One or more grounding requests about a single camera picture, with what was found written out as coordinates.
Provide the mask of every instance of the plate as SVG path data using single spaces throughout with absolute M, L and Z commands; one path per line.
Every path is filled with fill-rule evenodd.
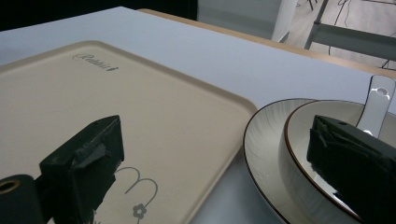
M 245 129 L 245 160 L 264 199 L 287 223 L 312 223 L 293 202 L 278 168 L 278 145 L 289 114 L 311 99 L 288 99 L 271 103 L 251 118 Z

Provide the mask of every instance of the plate rim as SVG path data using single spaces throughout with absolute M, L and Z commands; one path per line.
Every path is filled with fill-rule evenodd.
M 356 103 L 356 102 L 351 102 L 351 101 L 345 101 L 345 100 L 317 100 L 317 101 L 313 101 L 313 102 L 309 102 L 305 105 L 311 105 L 314 103 L 331 103 L 331 102 L 341 102 L 341 103 L 347 103 L 347 104 L 353 104 L 353 105 L 362 105 L 363 107 L 365 107 L 364 104 L 360 104 L 360 103 Z M 290 115 L 288 116 L 286 123 L 289 124 L 290 120 L 292 118 L 292 116 L 303 106 L 305 105 L 300 105 L 297 108 L 295 108 Z M 309 184 L 311 186 L 313 186 L 322 196 L 324 196 L 325 198 L 327 198 L 329 200 L 330 203 L 334 204 L 335 206 L 337 206 L 341 211 L 343 211 L 344 213 L 346 213 L 348 216 L 350 216 L 351 218 L 355 219 L 358 223 L 362 223 L 361 218 L 354 212 L 352 212 L 352 210 L 348 210 L 346 207 L 344 207 L 343 205 L 341 205 L 340 203 L 338 203 L 330 194 L 328 194 L 305 170 L 305 168 L 300 164 L 299 160 L 297 159 L 296 155 L 294 154 L 294 152 L 288 147 L 288 152 L 292 158 L 292 161 L 294 162 L 294 164 L 297 166 L 298 170 L 303 174 L 304 178 L 309 182 Z
M 265 105 L 263 107 L 261 107 L 258 111 L 256 111 L 256 113 L 254 113 L 254 115 L 250 118 L 250 120 L 247 123 L 247 126 L 244 130 L 244 139 L 243 139 L 243 151 L 244 151 L 244 161 L 245 164 L 247 166 L 247 170 L 249 172 L 250 178 L 253 181 L 256 189 L 260 192 L 260 195 L 264 198 L 265 201 L 268 202 L 268 204 L 271 206 L 271 208 L 277 213 L 277 215 L 286 223 L 290 224 L 290 221 L 287 220 L 284 215 L 282 215 L 282 213 L 274 206 L 274 204 L 271 202 L 271 200 L 265 195 L 265 193 L 262 191 L 262 188 L 259 186 L 259 184 L 256 181 L 256 178 L 254 176 L 254 174 L 252 173 L 251 169 L 250 169 L 250 165 L 248 162 L 248 157 L 247 157 L 247 148 L 246 148 L 246 138 L 247 138 L 247 132 L 248 132 L 248 127 L 251 124 L 251 121 L 253 121 L 253 119 L 259 114 L 261 113 L 265 108 L 271 106 L 271 105 L 275 105 L 275 104 L 279 104 L 281 102 L 287 102 L 287 101 L 307 101 L 301 105 L 296 106 L 294 109 L 298 108 L 299 106 L 305 105 L 305 104 L 309 104 L 312 102 L 317 101 L 316 99 L 310 99 L 310 98 L 289 98 L 289 99 L 284 99 L 284 100 L 278 100 L 278 101 L 274 101 L 268 105 Z

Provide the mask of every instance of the wooden table edge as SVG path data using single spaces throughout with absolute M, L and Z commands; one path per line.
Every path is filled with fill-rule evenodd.
M 297 48 L 297 47 L 294 47 L 294 46 L 291 46 L 291 45 L 278 43 L 278 42 L 275 42 L 273 40 L 257 37 L 255 35 L 247 35 L 247 34 L 244 34 L 244 33 L 240 33 L 240 32 L 229 30 L 229 29 L 225 29 L 225 28 L 221 28 L 221 27 L 218 27 L 218 26 L 215 26 L 215 25 L 210 25 L 210 24 L 203 23 L 203 22 L 200 22 L 200 21 L 192 21 L 192 20 L 181 18 L 181 17 L 178 17 L 178 16 L 173 16 L 173 15 L 166 14 L 166 13 L 163 13 L 163 12 L 160 12 L 160 11 L 155 11 L 155 10 L 151 10 L 151 9 L 147 9 L 147 8 L 141 8 L 141 9 L 138 9 L 138 11 L 141 11 L 141 12 L 153 15 L 153 16 L 162 17 L 162 18 L 165 18 L 165 19 L 168 19 L 168 20 L 178 21 L 178 22 L 182 22 L 182 23 L 185 23 L 185 24 L 188 24 L 188 25 L 193 25 L 193 26 L 196 26 L 196 27 L 204 28 L 206 30 L 215 31 L 215 32 L 222 33 L 222 34 L 225 34 L 225 35 L 232 35 L 232 36 L 235 36 L 235 37 L 246 39 L 248 41 L 252 41 L 252 42 L 259 43 L 259 44 L 263 44 L 263 45 L 268 46 L 268 47 L 272 47 L 272 48 L 276 48 L 276 49 L 282 49 L 282 50 L 285 50 L 285 51 L 288 51 L 288 52 L 304 55 L 304 56 L 312 58 L 312 59 L 319 59 L 319 60 L 322 60 L 322 61 L 327 62 L 327 63 L 334 63 L 334 64 L 342 65 L 344 67 L 350 67 L 350 68 L 359 69 L 361 71 L 372 73 L 372 74 L 377 74 L 377 75 L 383 75 L 383 76 L 387 76 L 387 77 L 396 78 L 396 72 L 392 71 L 392 70 L 382 69 L 382 68 L 374 67 L 374 66 L 371 66 L 371 65 L 368 65 L 368 64 L 364 64 L 364 63 L 352 62 L 352 61 L 349 61 L 349 60 L 346 60 L 346 59 L 337 58 L 337 57 L 334 57 L 334 56 L 331 56 L 331 55 L 310 51 L 310 50 L 307 50 L 307 49 L 301 49 L 301 48 Z

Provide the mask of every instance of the tray rim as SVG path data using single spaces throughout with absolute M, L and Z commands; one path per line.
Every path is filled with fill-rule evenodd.
M 187 82 L 191 83 L 192 85 L 198 85 L 198 86 L 205 86 L 205 89 L 207 91 L 210 91 L 211 93 L 214 93 L 216 95 L 221 95 L 222 97 L 232 99 L 232 101 L 236 102 L 239 105 L 242 105 L 244 109 L 250 114 L 250 118 L 247 119 L 247 122 L 251 119 L 251 116 L 253 116 L 257 110 L 258 107 L 254 105 L 248 98 L 243 97 L 241 95 L 238 95 L 236 93 L 233 93 L 232 91 L 228 91 L 223 89 L 222 87 L 213 85 L 211 83 L 205 82 L 199 78 L 192 77 L 186 73 L 183 73 L 179 70 L 176 70 L 172 67 L 169 67 L 167 65 L 164 65 L 162 63 L 154 62 L 148 58 L 142 57 L 138 54 L 135 54 L 133 52 L 127 51 L 125 49 L 120 49 L 118 47 L 115 47 L 113 45 L 107 44 L 106 42 L 99 41 L 99 40 L 83 40 L 83 41 L 78 41 L 75 43 L 67 44 L 64 46 L 61 46 L 59 48 L 55 49 L 50 49 L 45 52 L 41 52 L 32 56 L 28 56 L 26 58 L 18 59 L 16 61 L 10 62 L 10 63 L 5 63 L 0 65 L 0 78 L 4 73 L 10 72 L 13 69 L 18 69 L 20 66 L 28 65 L 29 63 L 34 63 L 37 61 L 45 60 L 48 59 L 51 56 L 58 55 L 59 52 L 65 52 L 65 51 L 70 51 L 78 48 L 85 48 L 85 47 L 94 47 L 94 48 L 99 48 L 99 49 L 105 49 L 110 51 L 111 53 L 116 53 L 122 57 L 126 57 L 129 59 L 133 60 L 138 60 L 139 63 L 144 63 L 145 65 L 149 65 L 150 67 L 154 68 L 161 68 L 162 70 L 165 71 L 167 75 L 173 76 L 173 77 L 181 77 L 183 80 L 186 80 Z M 230 166 L 230 163 L 233 161 L 235 156 L 240 150 L 243 150 L 243 135 L 241 136 L 240 139 L 240 147 L 237 150 L 232 151 L 230 153 L 230 156 L 228 158 L 224 159 L 224 163 L 220 166 L 220 169 L 217 171 L 217 175 L 215 178 L 209 183 L 207 189 L 204 190 L 204 193 L 200 196 L 200 199 L 197 201 L 195 206 L 192 207 L 190 212 L 184 216 L 183 223 L 188 223 L 191 222 L 193 217 L 196 215 L 198 210 L 201 208 L 202 204 L 205 202 L 207 196 L 211 193 L 213 188 L 217 185 L 221 177 L 223 176 L 224 172 L 227 170 L 227 168 Z

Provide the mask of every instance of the printed line drawing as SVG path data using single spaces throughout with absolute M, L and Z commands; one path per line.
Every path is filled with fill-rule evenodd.
M 132 184 L 132 186 L 129 187 L 129 188 L 125 191 L 124 194 L 127 194 L 127 193 L 128 193 L 129 191 L 131 191 L 138 183 L 140 183 L 140 182 L 142 182 L 142 181 L 151 182 L 151 183 L 153 183 L 154 186 L 155 186 L 154 194 L 153 194 L 153 196 L 148 200 L 148 202 L 147 202 L 146 204 L 142 204 L 142 203 L 137 204 L 137 205 L 135 205 L 134 208 L 133 208 L 134 217 L 137 217 L 137 224 L 139 224 L 140 220 L 143 219 L 143 218 L 145 217 L 145 214 L 147 213 L 147 206 L 149 206 L 149 204 L 152 202 L 152 200 L 154 200 L 155 196 L 157 195 L 157 192 L 158 192 L 158 185 L 157 185 L 157 183 L 156 183 L 153 179 L 150 179 L 150 178 L 141 178 L 141 177 L 140 177 L 140 172 L 139 172 L 139 170 L 137 170 L 137 169 L 134 168 L 134 167 L 123 167 L 123 168 L 119 169 L 118 171 L 116 171 L 116 173 L 117 173 L 117 172 L 120 172 L 120 171 L 122 171 L 122 170 L 131 170 L 131 169 L 132 169 L 132 170 L 135 170 L 135 171 L 137 172 L 137 179 L 136 179 L 136 181 Z

